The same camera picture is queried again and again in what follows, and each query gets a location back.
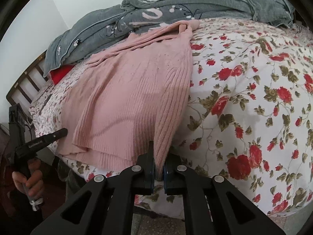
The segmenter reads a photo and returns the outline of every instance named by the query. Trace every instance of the pink sweater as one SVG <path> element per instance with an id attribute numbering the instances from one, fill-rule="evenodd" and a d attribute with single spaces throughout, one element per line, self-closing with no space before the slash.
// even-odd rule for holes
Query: pink sweater
<path id="1" fill-rule="evenodd" d="M 187 105 L 192 71 L 190 39 L 199 21 L 179 21 L 92 55 L 68 92 L 58 152 L 119 171 L 136 163 L 154 141 L 161 172 Z"/>

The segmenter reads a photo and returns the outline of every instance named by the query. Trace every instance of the human hand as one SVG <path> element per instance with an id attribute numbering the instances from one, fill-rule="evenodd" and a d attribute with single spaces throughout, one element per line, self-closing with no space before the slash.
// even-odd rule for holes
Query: human hand
<path id="1" fill-rule="evenodd" d="M 15 187 L 22 193 L 25 194 L 25 190 L 23 188 L 22 183 L 29 188 L 28 195 L 30 197 L 39 199 L 44 191 L 44 184 L 42 180 L 42 172 L 39 170 L 41 161 L 37 158 L 31 159 L 28 161 L 29 170 L 33 170 L 31 177 L 27 180 L 27 178 L 20 172 L 13 172 L 12 178 L 15 184 Z"/>

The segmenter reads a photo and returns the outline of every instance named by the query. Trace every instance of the metal screw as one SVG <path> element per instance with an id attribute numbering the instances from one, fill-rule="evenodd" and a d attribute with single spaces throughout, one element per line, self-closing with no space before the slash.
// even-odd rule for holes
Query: metal screw
<path id="1" fill-rule="evenodd" d="M 222 183 L 224 182 L 224 177 L 223 176 L 220 176 L 220 175 L 217 175 L 214 177 L 214 180 L 218 183 Z"/>
<path id="2" fill-rule="evenodd" d="M 102 182 L 104 180 L 104 177 L 102 175 L 96 175 L 94 177 L 94 181 L 96 182 Z"/>
<path id="3" fill-rule="evenodd" d="M 131 168 L 132 171 L 141 171 L 141 166 L 140 165 L 134 165 L 132 168 Z"/>
<path id="4" fill-rule="evenodd" d="M 185 165 L 178 165 L 177 166 L 177 170 L 178 171 L 186 171 L 187 170 L 187 167 Z"/>

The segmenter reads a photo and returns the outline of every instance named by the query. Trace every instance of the bed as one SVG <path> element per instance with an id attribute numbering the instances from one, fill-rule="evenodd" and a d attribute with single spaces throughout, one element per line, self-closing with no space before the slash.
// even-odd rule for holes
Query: bed
<path id="1" fill-rule="evenodd" d="M 290 215 L 306 206 L 313 195 L 312 45 L 311 33 L 297 26 L 201 20 L 191 41 L 188 105 L 171 151 L 198 174 L 223 175 L 269 216 Z M 43 58 L 26 69 L 7 95 L 11 104 L 24 103 L 36 136 L 62 127 L 62 102 L 88 61 L 54 85 L 38 79 Z M 49 149 L 58 155 L 57 142 Z M 58 156 L 85 181 L 120 172 Z M 166 196 L 162 182 L 156 181 L 153 195 L 137 195 L 135 205 L 184 218 L 182 198 Z"/>

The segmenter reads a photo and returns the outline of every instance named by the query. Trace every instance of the bed frame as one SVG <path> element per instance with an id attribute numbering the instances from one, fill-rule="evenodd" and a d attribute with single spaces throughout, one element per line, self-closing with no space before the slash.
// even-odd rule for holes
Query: bed frame
<path id="1" fill-rule="evenodd" d="M 36 97 L 40 88 L 48 81 L 47 77 L 43 77 L 45 57 L 46 51 L 38 56 L 36 60 L 26 68 L 6 96 L 7 101 L 11 105 L 20 103 L 29 122 L 32 121 L 28 111 L 29 105 Z"/>

